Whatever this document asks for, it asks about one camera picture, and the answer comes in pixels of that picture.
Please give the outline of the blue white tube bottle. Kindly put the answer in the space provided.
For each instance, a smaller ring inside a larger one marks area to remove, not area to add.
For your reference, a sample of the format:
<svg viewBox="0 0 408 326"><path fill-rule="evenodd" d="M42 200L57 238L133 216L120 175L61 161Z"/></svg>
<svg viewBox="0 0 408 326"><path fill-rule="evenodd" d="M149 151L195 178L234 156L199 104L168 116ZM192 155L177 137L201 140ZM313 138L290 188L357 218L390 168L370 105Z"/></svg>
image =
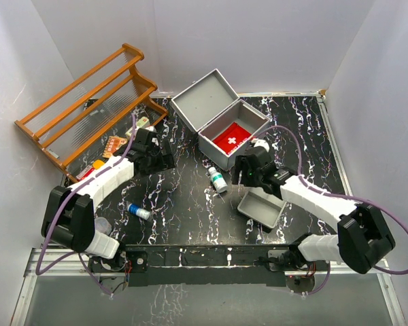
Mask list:
<svg viewBox="0 0 408 326"><path fill-rule="evenodd" d="M131 202L127 202L126 203L126 210L132 214L137 216L140 219L143 219L145 221L150 221L152 220L152 213L150 211L147 211L143 208L140 208L139 206L131 203Z"/></svg>

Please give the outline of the grey divider tray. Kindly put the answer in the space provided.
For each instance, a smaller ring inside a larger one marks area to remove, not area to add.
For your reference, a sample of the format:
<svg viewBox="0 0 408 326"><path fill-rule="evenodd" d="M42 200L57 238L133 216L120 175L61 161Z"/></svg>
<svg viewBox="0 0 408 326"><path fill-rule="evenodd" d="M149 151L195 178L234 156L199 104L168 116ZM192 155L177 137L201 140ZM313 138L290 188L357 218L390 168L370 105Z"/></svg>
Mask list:
<svg viewBox="0 0 408 326"><path fill-rule="evenodd" d="M241 199L237 210L266 228L273 229L277 225L285 206L286 201L267 194L260 188L251 188Z"/></svg>

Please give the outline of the red white small box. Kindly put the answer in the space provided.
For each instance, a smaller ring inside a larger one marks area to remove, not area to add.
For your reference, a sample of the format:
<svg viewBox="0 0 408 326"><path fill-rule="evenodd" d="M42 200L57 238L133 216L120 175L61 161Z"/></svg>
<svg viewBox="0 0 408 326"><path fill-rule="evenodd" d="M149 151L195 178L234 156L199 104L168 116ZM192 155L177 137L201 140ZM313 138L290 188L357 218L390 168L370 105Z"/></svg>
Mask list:
<svg viewBox="0 0 408 326"><path fill-rule="evenodd" d="M76 179L77 179L78 181L81 181L81 180L87 178L87 176L89 176L89 175L92 173L93 170L94 170L94 168L93 168L92 166L87 166L87 167L85 167L85 168L76 176Z"/></svg>

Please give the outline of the white medicine box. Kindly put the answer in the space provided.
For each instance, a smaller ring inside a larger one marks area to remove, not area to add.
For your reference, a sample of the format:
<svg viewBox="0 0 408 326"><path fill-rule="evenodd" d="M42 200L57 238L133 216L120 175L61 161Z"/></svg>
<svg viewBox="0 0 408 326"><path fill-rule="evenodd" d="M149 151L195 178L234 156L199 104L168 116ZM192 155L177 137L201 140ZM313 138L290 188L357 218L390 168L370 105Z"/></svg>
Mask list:
<svg viewBox="0 0 408 326"><path fill-rule="evenodd" d="M141 117L136 122L135 127L131 127L126 131L126 138L129 139L131 137L133 129L137 130L138 128L147 128L148 126L150 126L150 119L148 117Z"/></svg>

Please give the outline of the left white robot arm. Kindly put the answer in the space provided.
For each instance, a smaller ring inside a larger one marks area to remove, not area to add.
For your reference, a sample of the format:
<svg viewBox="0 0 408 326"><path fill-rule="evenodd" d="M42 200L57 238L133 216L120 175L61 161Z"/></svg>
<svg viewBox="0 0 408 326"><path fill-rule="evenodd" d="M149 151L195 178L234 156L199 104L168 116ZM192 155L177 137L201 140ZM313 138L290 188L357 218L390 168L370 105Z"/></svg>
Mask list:
<svg viewBox="0 0 408 326"><path fill-rule="evenodd" d="M113 271L126 265L127 255L120 242L96 230L95 211L102 201L135 175L150 176L175 167L169 141L152 128L139 128L123 145L85 179L69 187L57 186L49 195L41 235L76 253L103 258Z"/></svg>

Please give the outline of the red first aid pouch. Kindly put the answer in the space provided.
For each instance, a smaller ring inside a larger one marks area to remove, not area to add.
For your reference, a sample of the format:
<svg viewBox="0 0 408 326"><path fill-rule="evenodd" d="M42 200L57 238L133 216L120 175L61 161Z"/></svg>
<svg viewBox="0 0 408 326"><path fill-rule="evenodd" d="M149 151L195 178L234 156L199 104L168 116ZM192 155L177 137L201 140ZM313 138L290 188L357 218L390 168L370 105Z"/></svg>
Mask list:
<svg viewBox="0 0 408 326"><path fill-rule="evenodd" d="M233 122L224 132L217 136L213 143L226 155L231 155L239 146L245 143L251 133L238 123Z"/></svg>

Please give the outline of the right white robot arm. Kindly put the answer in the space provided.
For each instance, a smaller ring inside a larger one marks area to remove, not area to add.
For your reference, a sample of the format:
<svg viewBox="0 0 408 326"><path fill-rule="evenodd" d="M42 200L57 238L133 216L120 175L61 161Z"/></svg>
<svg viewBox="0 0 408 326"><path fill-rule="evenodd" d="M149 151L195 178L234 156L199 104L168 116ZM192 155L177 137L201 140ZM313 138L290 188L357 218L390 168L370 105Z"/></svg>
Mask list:
<svg viewBox="0 0 408 326"><path fill-rule="evenodd" d="M260 188L299 206L336 232L324 236L305 234L290 245L290 263L299 270L313 261L335 261L365 274L396 246L379 209L333 197L292 169L276 167L265 150L253 149L248 155L237 156L234 168L234 184Z"/></svg>

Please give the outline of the wooden shelf rack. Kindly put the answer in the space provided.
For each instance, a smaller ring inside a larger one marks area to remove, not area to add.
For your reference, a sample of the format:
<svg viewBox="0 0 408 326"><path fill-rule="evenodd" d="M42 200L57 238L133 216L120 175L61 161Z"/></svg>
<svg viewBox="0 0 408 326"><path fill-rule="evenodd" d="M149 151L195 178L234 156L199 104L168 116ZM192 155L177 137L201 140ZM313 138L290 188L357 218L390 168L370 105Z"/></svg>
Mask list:
<svg viewBox="0 0 408 326"><path fill-rule="evenodd" d="M151 99L157 85L137 70L143 52L127 43L15 125L71 182L72 164L138 106L155 126L167 110Z"/></svg>

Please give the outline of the brown glass bottle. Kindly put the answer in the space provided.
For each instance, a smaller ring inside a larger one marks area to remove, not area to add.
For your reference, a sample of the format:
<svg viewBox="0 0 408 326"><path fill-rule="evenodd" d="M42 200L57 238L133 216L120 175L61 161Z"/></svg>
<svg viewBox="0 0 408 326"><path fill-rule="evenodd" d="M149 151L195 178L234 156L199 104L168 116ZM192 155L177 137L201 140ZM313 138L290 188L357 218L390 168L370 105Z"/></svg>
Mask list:
<svg viewBox="0 0 408 326"><path fill-rule="evenodd" d="M102 161L102 160L96 160L96 161L94 161L94 162L92 163L92 167L93 167L95 170L98 170L98 169L100 169L104 164L105 164L104 161Z"/></svg>

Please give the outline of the grey metal case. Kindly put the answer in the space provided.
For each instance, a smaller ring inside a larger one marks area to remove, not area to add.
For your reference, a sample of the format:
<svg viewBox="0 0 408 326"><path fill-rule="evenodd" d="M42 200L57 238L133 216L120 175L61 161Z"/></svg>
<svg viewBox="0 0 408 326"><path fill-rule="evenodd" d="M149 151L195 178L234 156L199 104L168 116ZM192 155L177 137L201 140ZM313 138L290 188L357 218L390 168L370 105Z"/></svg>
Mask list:
<svg viewBox="0 0 408 326"><path fill-rule="evenodd" d="M171 107L187 127L198 134L199 149L222 170L230 170L242 155L248 141L257 137L270 118L241 100L218 69L198 79L171 99ZM251 133L249 139L231 155L226 155L213 140L233 122Z"/></svg>

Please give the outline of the clear plastic cup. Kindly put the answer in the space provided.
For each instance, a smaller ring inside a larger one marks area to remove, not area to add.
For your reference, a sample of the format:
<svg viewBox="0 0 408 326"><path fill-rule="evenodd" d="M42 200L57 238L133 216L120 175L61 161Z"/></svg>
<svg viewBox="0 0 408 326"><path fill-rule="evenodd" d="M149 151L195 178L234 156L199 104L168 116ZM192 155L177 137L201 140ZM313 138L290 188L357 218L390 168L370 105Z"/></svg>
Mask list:
<svg viewBox="0 0 408 326"><path fill-rule="evenodd" d="M106 218L97 217L95 218L95 229L109 236L112 232L112 225Z"/></svg>

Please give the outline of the white green-label pill bottle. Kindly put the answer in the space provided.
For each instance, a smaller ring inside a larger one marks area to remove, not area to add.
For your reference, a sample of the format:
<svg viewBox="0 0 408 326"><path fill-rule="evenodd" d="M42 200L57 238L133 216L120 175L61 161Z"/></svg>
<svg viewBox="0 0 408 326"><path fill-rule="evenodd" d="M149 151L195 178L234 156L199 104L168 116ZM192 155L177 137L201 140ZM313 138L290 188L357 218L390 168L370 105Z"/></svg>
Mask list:
<svg viewBox="0 0 408 326"><path fill-rule="evenodd" d="M222 176L213 166L208 168L209 178L211 183L215 187L216 191L221 194L225 192L228 188L228 185Z"/></svg>

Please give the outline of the black base frame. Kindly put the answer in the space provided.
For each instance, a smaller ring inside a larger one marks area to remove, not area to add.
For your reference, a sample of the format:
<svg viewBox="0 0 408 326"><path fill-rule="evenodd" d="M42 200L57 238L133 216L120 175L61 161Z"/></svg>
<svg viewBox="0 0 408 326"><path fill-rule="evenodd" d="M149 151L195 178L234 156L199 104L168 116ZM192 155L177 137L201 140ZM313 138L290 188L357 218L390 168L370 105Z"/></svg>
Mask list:
<svg viewBox="0 0 408 326"><path fill-rule="evenodd" d="M123 247L111 260L93 257L90 270L122 277L130 287L150 285L246 285L283 287L291 276L324 274L324 261L295 266L286 244L138 245Z"/></svg>

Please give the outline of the orange patterned packet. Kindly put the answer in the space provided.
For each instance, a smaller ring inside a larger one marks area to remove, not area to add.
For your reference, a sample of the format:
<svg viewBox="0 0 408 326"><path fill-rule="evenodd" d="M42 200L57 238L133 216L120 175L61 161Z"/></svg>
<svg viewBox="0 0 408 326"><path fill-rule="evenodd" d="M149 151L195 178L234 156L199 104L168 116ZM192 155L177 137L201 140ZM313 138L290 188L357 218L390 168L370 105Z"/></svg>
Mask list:
<svg viewBox="0 0 408 326"><path fill-rule="evenodd" d="M128 143L127 139L117 136L109 136L105 149L103 150L103 157L109 159L113 154L120 149L123 145Z"/></svg>

